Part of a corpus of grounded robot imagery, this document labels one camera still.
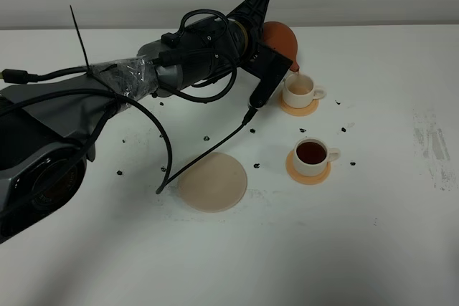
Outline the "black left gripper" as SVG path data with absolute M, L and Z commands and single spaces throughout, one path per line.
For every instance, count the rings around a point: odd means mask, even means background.
M 262 31 L 270 0 L 244 0 L 228 15 L 229 30 L 237 50 L 235 61 L 244 70 L 266 70 Z

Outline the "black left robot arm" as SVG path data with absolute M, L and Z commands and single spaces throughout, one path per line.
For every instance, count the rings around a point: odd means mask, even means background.
M 63 207 L 77 192 L 103 128 L 140 100 L 177 96 L 208 104 L 187 87 L 205 87 L 238 69 L 259 79 L 243 123 L 249 123 L 289 65 L 262 40 L 270 0 L 244 0 L 228 14 L 197 9 L 175 32 L 143 45 L 135 57 L 33 75 L 4 70 L 1 78 L 1 240 L 7 241 Z

